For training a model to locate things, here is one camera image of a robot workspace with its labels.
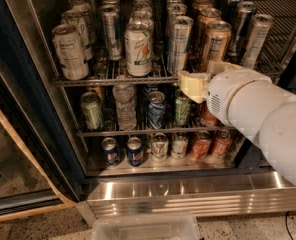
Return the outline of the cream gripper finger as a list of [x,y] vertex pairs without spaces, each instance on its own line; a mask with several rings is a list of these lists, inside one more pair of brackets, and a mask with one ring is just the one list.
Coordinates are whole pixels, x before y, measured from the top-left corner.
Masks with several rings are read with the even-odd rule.
[[237,64],[232,64],[224,61],[210,61],[207,67],[208,74],[219,74],[227,70],[237,70],[242,69],[242,66]]
[[210,75],[207,73],[178,72],[178,86],[180,90],[198,104],[206,99],[209,83]]

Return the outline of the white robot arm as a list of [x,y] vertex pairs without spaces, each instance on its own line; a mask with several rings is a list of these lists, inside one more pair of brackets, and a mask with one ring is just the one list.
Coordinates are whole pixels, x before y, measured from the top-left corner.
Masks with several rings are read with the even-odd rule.
[[205,73],[178,73],[180,90],[226,126],[237,129],[269,164],[296,186],[296,95],[270,77],[212,61]]

